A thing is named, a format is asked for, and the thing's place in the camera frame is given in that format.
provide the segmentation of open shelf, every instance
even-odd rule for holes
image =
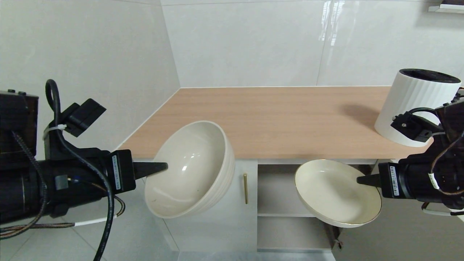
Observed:
[[[258,216],[314,217],[295,187],[299,165],[258,165]]]
[[[324,225],[311,217],[258,217],[258,251],[330,251]]]

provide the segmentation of ribbed white container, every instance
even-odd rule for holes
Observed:
[[[413,141],[391,127],[392,118],[418,107],[440,107],[454,98],[460,85],[458,78],[447,74],[420,69],[400,70],[375,122],[375,130],[383,137],[405,146],[427,145]],[[438,118],[428,112],[417,112],[415,115],[439,123]]]

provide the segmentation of wooden countertop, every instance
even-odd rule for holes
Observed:
[[[236,158],[404,158],[422,153],[374,129],[390,87],[180,89],[120,149],[153,158],[182,126],[210,120]]]

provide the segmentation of white wall tile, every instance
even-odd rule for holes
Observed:
[[[79,138],[69,137],[78,147],[113,150],[179,88],[161,6],[3,0],[0,37],[2,89],[40,97],[39,132],[52,120],[48,78],[58,83],[63,110],[87,98],[107,108]]]
[[[464,16],[429,13],[430,3],[337,0],[318,85],[390,85],[402,68],[458,75]]]
[[[241,253],[241,252],[181,252],[179,261],[335,261],[332,253]]]
[[[44,217],[40,221],[40,223],[64,222],[61,218],[52,219],[50,217]],[[88,261],[93,260],[94,256],[95,249],[71,228],[37,229],[11,258],[11,261]]]
[[[464,86],[464,66],[461,70],[461,73],[458,74],[456,77],[458,77],[461,80],[461,86]]]
[[[164,6],[170,5],[202,5],[202,4],[230,4],[230,3],[250,3],[250,2],[294,2],[296,0],[161,0]]]
[[[113,221],[110,238],[103,256],[111,261],[152,260],[175,261],[177,253],[171,251],[164,236],[155,224],[155,217],[145,205],[142,179],[137,188],[118,195],[126,203],[126,211]],[[67,222],[77,222],[106,217],[107,199],[70,209],[64,217]],[[115,201],[115,212],[119,204]],[[74,229],[93,248],[97,249],[104,222],[75,227]]]
[[[163,6],[181,87],[315,85],[325,1]]]
[[[150,5],[161,5],[161,0],[114,0],[114,1],[123,1],[123,2],[133,2],[141,4],[150,4]]]

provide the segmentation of white label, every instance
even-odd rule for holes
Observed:
[[[113,160],[113,172],[115,173],[116,189],[121,189],[121,181],[119,180],[119,167],[117,165],[117,156],[114,155],[111,159]]]
[[[399,196],[400,190],[398,189],[398,181],[396,180],[396,170],[393,166],[390,166],[390,175],[392,176],[393,194]]]

